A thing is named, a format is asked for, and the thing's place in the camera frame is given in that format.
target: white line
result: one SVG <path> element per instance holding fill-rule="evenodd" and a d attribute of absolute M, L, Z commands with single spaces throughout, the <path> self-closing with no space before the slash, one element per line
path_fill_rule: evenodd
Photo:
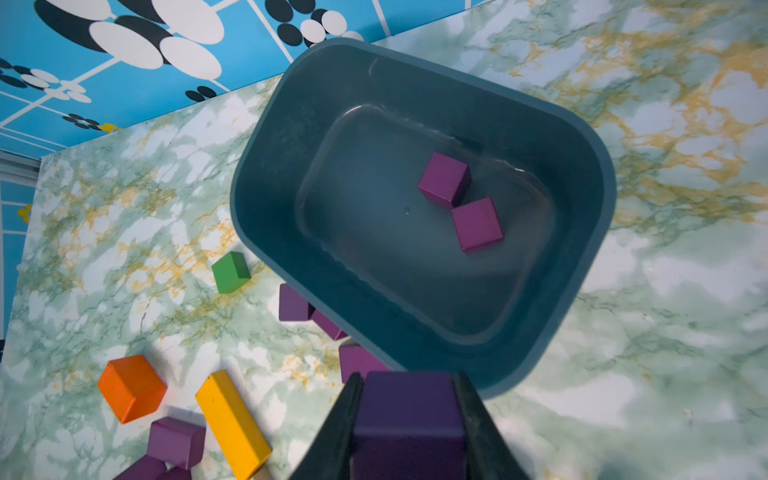
<path fill-rule="evenodd" d="M 215 80 L 209 80 L 209 82 L 214 84 L 214 85 L 216 85 L 218 88 L 221 88 L 224 91 L 231 91 L 229 88 L 223 86 L 222 84 L 220 84 L 219 82 L 217 82 Z"/>
<path fill-rule="evenodd" d="M 5 95 L 6 97 L 10 97 L 10 98 L 13 98 L 14 100 L 23 101 L 23 102 L 24 102 L 24 103 L 26 103 L 26 104 L 30 104 L 30 103 L 32 103 L 32 102 L 30 102 L 29 100 L 25 100 L 24 98 L 19 98 L 19 97 L 15 96 L 15 95 L 7 94 L 7 93 L 5 93 L 4 91 L 0 91 L 0 95 Z M 53 113 L 55 113 L 55 114 L 60 114 L 62 117 L 63 117 L 64 115 L 66 115 L 66 113 L 64 113 L 64 112 L 62 112 L 62 111 L 54 110 L 53 108 L 44 107 L 44 106 L 42 106 L 42 105 L 38 105 L 38 108 L 42 108 L 42 109 L 44 109 L 44 110 L 52 111 L 52 112 L 53 112 Z"/>
<path fill-rule="evenodd" d="M 226 7 L 232 5 L 233 3 L 238 3 L 240 0 L 221 0 L 221 2 L 217 3 L 216 5 L 211 5 L 210 7 L 214 10 L 214 12 L 218 12 L 219 10 L 224 10 Z"/>
<path fill-rule="evenodd" d="M 11 130 L 10 128 L 6 128 L 6 127 L 0 127 L 0 128 L 2 128 L 3 130 L 9 131 L 9 132 L 11 132 L 11 133 L 14 133 L 14 134 L 24 135 L 25 137 L 34 138 L 35 140 L 40 140 L 40 141 L 48 142 L 49 144 L 53 144 L 53 145 L 56 145 L 57 147 L 62 147 L 62 148 L 69 148 L 69 147 L 67 147 L 66 145 L 57 144 L 57 143 L 56 143 L 56 142 L 54 142 L 54 141 L 45 140 L 44 138 L 40 138 L 40 137 L 36 137 L 36 136 L 34 136 L 34 135 L 26 134 L 26 133 L 24 133 L 23 131 L 18 131 L 18 130 Z"/>
<path fill-rule="evenodd" d="M 253 9 L 254 12 L 256 12 L 256 15 L 259 16 L 259 20 L 261 20 L 261 23 L 264 24 L 267 31 L 272 35 L 272 39 L 277 43 L 277 46 L 280 47 L 280 50 L 283 51 L 283 55 L 286 56 L 289 62 L 293 63 L 293 57 L 290 56 L 290 53 L 288 53 L 288 49 L 285 45 L 283 45 L 283 41 L 280 40 L 280 37 L 277 36 L 277 33 L 272 28 L 272 25 L 266 20 L 266 17 L 263 13 L 261 13 L 261 10 L 259 10 L 259 7 L 256 6 L 256 3 L 253 2 L 253 0 L 247 0 L 248 5 Z"/>
<path fill-rule="evenodd" d="M 12 137 L 11 135 L 8 135 L 8 134 L 4 134 L 4 133 L 2 133 L 1 131 L 0 131 L 0 135 L 2 135 L 3 137 L 12 138 L 12 139 L 14 139 L 14 140 L 16 140 L 16 141 L 21 141 L 21 142 L 24 142 L 24 143 L 26 143 L 26 144 L 34 145 L 35 147 L 37 147 L 37 148 L 42 148 L 43 150 L 47 150 L 47 151 L 58 151 L 58 150 L 53 150 L 52 148 L 43 147 L 42 145 L 33 144 L 32 142 L 30 142 L 30 141 L 26 141 L 26 140 L 22 140 L 21 138 Z"/>
<path fill-rule="evenodd" d="M 92 68 L 89 71 L 86 71 L 84 74 L 82 74 L 79 77 L 77 77 L 74 80 L 72 80 L 72 82 L 73 83 L 80 83 L 83 80 L 86 80 L 86 79 L 88 79 L 90 77 L 93 77 L 98 72 L 106 70 L 107 68 L 110 68 L 112 65 L 115 65 L 118 62 L 119 62 L 119 60 L 117 60 L 116 58 L 112 58 L 110 60 L 107 60 L 103 64 L 98 65 L 97 67 Z M 64 89 L 65 89 L 65 87 L 59 87 L 56 90 L 62 91 Z M 32 103 L 30 103 L 26 107 L 22 108 L 21 110 L 17 111 L 16 113 L 11 115 L 10 117 L 6 118 L 3 121 L 0 121 L 0 127 L 4 127 L 5 125 L 11 123 L 13 120 L 16 120 L 17 118 L 21 117 L 23 114 L 27 113 L 32 108 L 39 107 L 39 106 L 43 105 L 46 101 L 48 101 L 49 98 L 52 98 L 52 96 L 51 95 L 45 95 L 43 98 L 40 98 L 37 101 L 33 101 Z"/>
<path fill-rule="evenodd" d="M 373 2 L 373 8 L 376 10 L 376 14 L 379 16 L 379 22 L 382 24 L 382 28 L 384 29 L 384 35 L 391 37 L 392 34 L 389 33 L 389 25 L 386 24 L 384 11 L 382 11 L 382 6 L 379 4 L 379 0 L 371 0 L 371 2 Z"/>
<path fill-rule="evenodd" d="M 0 171 L 0 180 L 4 182 L 12 182 L 14 184 L 19 184 L 19 185 L 26 185 L 27 187 L 32 187 L 32 188 L 36 188 L 38 186 L 38 180 L 36 178 L 32 180 L 31 178 L 19 177 L 18 175 L 7 174 L 1 171 Z"/>

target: black and white circle pattern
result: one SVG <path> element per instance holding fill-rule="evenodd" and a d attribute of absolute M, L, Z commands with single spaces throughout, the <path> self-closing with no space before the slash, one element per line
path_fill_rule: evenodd
<path fill-rule="evenodd" d="M 4 73 L 3 69 L 12 69 L 15 73 L 19 74 L 19 78 Z M 76 100 L 84 104 L 91 103 L 91 99 L 85 95 L 85 88 L 80 84 L 68 80 L 59 80 L 56 75 L 39 68 L 11 65 L 3 58 L 0 58 L 0 81 L 16 88 L 35 88 L 59 100 Z"/>
<path fill-rule="evenodd" d="M 75 127 L 92 128 L 93 130 L 100 130 L 100 128 L 98 127 L 99 123 L 96 120 L 91 120 L 90 118 L 83 118 L 77 114 L 69 114 L 61 118 L 64 118 L 66 121 L 72 123 Z"/>
<path fill-rule="evenodd" d="M 115 18 L 108 0 L 35 0 L 35 11 L 68 40 L 134 67 L 173 65 L 204 80 L 221 75 L 221 64 L 201 44 L 220 42 L 224 26 L 204 0 L 119 1 L 138 16 Z"/>
<path fill-rule="evenodd" d="M 311 47 L 325 40 L 327 35 L 362 40 L 361 34 L 347 30 L 344 15 L 335 10 L 315 8 L 315 0 L 265 0 L 264 7 L 272 18 L 280 22 L 277 36 L 286 45 L 297 47 L 303 42 Z M 294 11 L 311 16 L 296 27 L 290 23 Z"/>

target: dark teal bin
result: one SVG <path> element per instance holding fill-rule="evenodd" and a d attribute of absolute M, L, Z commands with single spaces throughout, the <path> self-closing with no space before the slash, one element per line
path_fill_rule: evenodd
<path fill-rule="evenodd" d="M 433 151 L 472 169 L 504 242 L 462 252 L 417 184 Z M 393 369 L 467 372 L 484 396 L 527 375 L 611 222 L 600 138 L 563 108 L 362 42 L 286 71 L 237 166 L 235 229 Z"/>

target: marble tabletop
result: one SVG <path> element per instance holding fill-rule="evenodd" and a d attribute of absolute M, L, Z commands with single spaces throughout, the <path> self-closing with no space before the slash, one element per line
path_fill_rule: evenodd
<path fill-rule="evenodd" d="M 569 108 L 600 134 L 611 231 L 539 364 L 486 402 L 533 478 L 768 478 L 768 5 L 495 0 L 381 41 Z M 277 322 L 234 232 L 234 168 L 279 78 L 46 157 L 0 370 L 0 478 L 112 478 L 153 419 L 235 377 L 287 478 L 342 385 L 337 343 Z M 247 255 L 218 295 L 210 265 Z M 167 381 L 119 425 L 96 389 Z M 230 478 L 212 435 L 195 478 Z"/>

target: purple block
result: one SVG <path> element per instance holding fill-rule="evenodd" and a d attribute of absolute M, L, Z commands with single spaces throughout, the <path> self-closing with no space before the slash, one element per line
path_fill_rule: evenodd
<path fill-rule="evenodd" d="M 451 208 L 462 202 L 471 182 L 467 164 L 435 152 L 419 180 L 419 190 L 441 207 Z"/>
<path fill-rule="evenodd" d="M 451 210 L 451 215 L 458 241 L 466 253 L 496 245 L 504 240 L 496 206 L 490 197 L 456 207 Z"/>
<path fill-rule="evenodd" d="M 368 375 L 353 428 L 354 480 L 465 480 L 466 456 L 448 373 Z"/>
<path fill-rule="evenodd" d="M 291 285 L 280 285 L 280 311 L 278 317 L 281 322 L 306 322 L 315 311 L 301 293 L 295 291 Z"/>
<path fill-rule="evenodd" d="M 341 340 L 345 336 L 349 336 L 346 333 L 344 333 L 343 330 L 341 330 L 334 322 L 331 322 L 331 319 L 327 316 L 323 315 L 319 310 L 315 310 L 315 313 L 312 314 L 312 320 L 319 325 L 321 329 L 323 329 L 323 332 L 327 333 L 329 337 L 333 340 Z"/>
<path fill-rule="evenodd" d="M 189 470 L 175 467 L 157 477 L 157 480 L 192 480 L 192 473 Z"/>
<path fill-rule="evenodd" d="M 162 460 L 145 455 L 123 470 L 114 480 L 157 480 L 166 470 Z"/>
<path fill-rule="evenodd" d="M 203 459 L 205 427 L 165 417 L 149 430 L 147 455 L 189 470 Z"/>
<path fill-rule="evenodd" d="M 341 362 L 341 381 L 346 383 L 354 372 L 360 372 L 365 379 L 371 372 L 388 372 L 389 367 L 381 363 L 371 353 L 360 345 L 341 345 L 339 347 Z"/>

